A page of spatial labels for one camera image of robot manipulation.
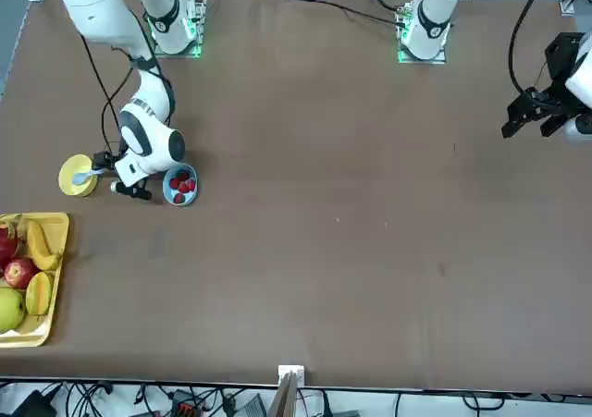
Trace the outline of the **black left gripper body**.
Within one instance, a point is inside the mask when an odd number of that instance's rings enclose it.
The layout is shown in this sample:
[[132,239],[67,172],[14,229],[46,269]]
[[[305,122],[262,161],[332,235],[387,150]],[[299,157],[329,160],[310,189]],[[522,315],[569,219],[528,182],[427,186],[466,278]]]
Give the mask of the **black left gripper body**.
[[582,65],[586,53],[583,32],[561,32],[545,50],[550,85],[541,92],[538,112],[545,115],[577,113],[586,106]]

